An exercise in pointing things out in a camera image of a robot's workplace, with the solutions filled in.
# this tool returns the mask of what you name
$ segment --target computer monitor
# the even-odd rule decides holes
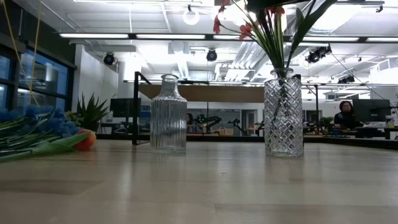
[[[141,99],[138,98],[137,115],[139,116],[141,107]],[[111,99],[111,111],[113,111],[114,118],[129,118],[132,117],[134,111],[134,98],[116,98]]]
[[[389,100],[353,100],[355,120],[361,122],[386,121],[391,115]]]

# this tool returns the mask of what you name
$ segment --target ribbed glass bottle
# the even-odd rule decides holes
[[[178,92],[178,77],[162,75],[162,90],[152,99],[150,146],[155,153],[185,153],[187,100]]]

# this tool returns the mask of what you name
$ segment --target diamond-cut glass vase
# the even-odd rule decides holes
[[[290,68],[275,69],[277,77],[264,84],[264,140],[266,155],[304,155],[301,81],[289,78]]]
[[[178,77],[162,76],[162,90],[152,99],[150,146],[155,153],[184,153],[187,145],[187,100],[178,93]]]

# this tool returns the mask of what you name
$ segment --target woman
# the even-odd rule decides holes
[[[340,103],[340,113],[335,115],[335,124],[339,124],[345,129],[354,129],[362,127],[363,124],[355,121],[354,108],[349,101],[342,101]]]

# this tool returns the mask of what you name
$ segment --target white wall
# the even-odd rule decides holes
[[[94,93],[99,101],[107,100],[105,106],[109,106],[111,97],[118,92],[119,75],[87,53],[80,44],[76,46],[75,63],[78,68],[73,80],[72,111],[76,111],[82,93],[86,102]]]
[[[118,83],[118,95],[116,98],[133,98],[134,97],[134,83],[123,82],[126,80],[134,80],[134,70],[129,69],[128,62],[119,63],[119,83]],[[150,105],[150,99],[146,95],[138,92],[138,97],[141,98],[141,105]]]

